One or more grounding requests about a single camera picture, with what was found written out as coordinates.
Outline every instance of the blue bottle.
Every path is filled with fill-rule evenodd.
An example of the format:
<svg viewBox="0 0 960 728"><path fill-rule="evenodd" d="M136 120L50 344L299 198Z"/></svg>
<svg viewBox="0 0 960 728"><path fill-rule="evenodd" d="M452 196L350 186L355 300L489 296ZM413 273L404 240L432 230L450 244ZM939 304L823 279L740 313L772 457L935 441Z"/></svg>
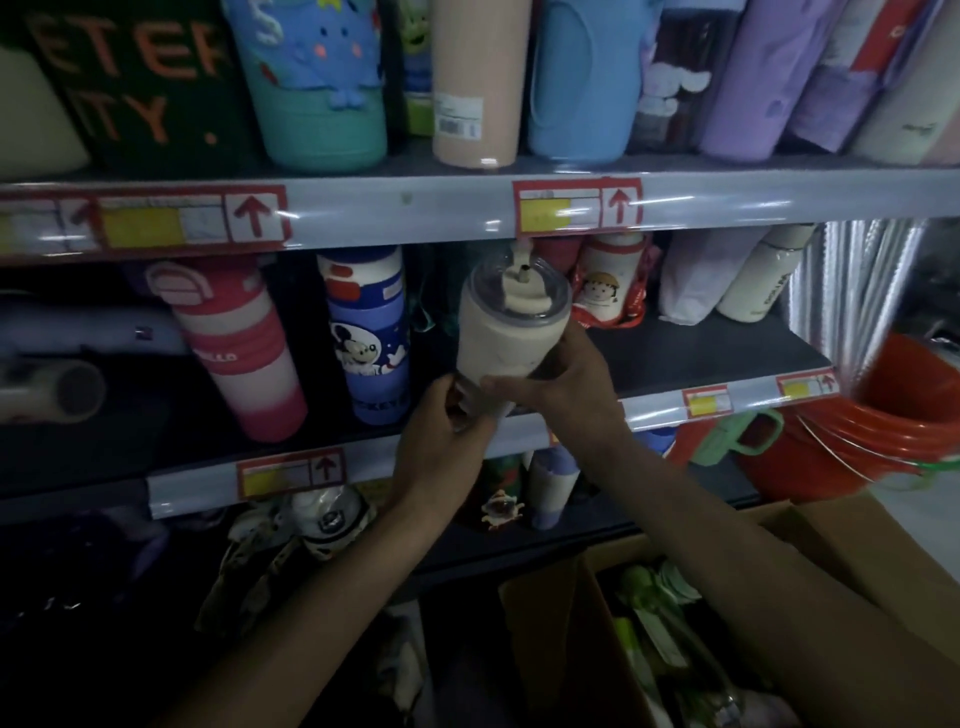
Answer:
<svg viewBox="0 0 960 728"><path fill-rule="evenodd" d="M353 414L367 425L391 425L410 407L410 333L400 248L341 248L317 255L317 262Z"/></svg>
<svg viewBox="0 0 960 728"><path fill-rule="evenodd" d="M348 173L387 154L372 0L224 0L267 154Z"/></svg>
<svg viewBox="0 0 960 728"><path fill-rule="evenodd" d="M589 164L623 155L662 9L663 0L546 0L530 86L534 154Z"/></svg>

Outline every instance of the pink bottle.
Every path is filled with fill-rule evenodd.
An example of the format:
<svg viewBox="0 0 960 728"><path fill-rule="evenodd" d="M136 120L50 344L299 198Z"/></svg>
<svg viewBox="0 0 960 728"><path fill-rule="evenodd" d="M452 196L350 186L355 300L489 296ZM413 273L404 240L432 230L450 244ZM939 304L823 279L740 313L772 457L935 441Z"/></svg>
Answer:
<svg viewBox="0 0 960 728"><path fill-rule="evenodd" d="M306 418L283 325L252 256L165 260L150 289L174 309L183 336L252 440L276 443Z"/></svg>

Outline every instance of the tumbler lid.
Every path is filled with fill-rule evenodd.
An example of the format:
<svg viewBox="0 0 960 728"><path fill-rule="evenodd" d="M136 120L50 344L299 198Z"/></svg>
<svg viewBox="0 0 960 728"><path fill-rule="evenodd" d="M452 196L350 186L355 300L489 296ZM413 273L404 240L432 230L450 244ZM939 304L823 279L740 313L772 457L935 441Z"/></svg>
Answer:
<svg viewBox="0 0 960 728"><path fill-rule="evenodd" d="M540 257L529 241L488 255L470 272L465 286L493 317L520 327L542 327L566 318L572 293L566 278Z"/></svg>

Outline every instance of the store shelf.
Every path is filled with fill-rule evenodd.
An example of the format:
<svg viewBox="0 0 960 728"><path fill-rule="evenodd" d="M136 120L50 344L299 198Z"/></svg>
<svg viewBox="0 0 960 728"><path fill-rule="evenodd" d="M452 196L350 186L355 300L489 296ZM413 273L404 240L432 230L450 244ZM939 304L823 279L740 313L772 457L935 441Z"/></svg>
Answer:
<svg viewBox="0 0 960 728"><path fill-rule="evenodd" d="M440 164L432 158L428 142L416 142L353 177L291 177L265 170L260 176L229 181L76 179L0 185L0 213L23 207L24 199L30 201L22 232L30 239L16 236L3 255L7 263L44 258L63 262L513 237L514 182L587 182L597 177L640 180L638 227L645 230L960 215L960 197L954 194L960 169L879 166L828 155L785 156L746 166L665 155L625 157L588 170L521 157L505 170L483 172ZM64 219L81 220L78 210L84 201L117 195L149 201L204 193L224 196L217 205L224 207L225 224L250 227L250 211L245 214L239 206L258 192L267 195L263 200L268 205L276 203L277 214L260 213L261 234L251 235L252 230L244 228L237 233L237 242L218 241L209 230L203 233L203 244L182 239L94 240L84 237L82 222L64 228L62 240L48 230L50 225L54 229L65 225ZM51 203L50 224L41 224L43 214L37 205L55 198L67 201L66 206L60 209L60 202ZM271 233L274 227L276 235ZM229 237L233 239L234 231Z"/></svg>

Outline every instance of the purple bottle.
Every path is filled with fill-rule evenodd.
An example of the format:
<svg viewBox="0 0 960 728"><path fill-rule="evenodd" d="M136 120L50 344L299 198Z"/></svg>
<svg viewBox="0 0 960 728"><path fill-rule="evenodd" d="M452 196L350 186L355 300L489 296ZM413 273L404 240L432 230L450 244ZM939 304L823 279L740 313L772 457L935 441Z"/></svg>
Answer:
<svg viewBox="0 0 960 728"><path fill-rule="evenodd" d="M734 161L773 154L847 0L752 0L700 151Z"/></svg>

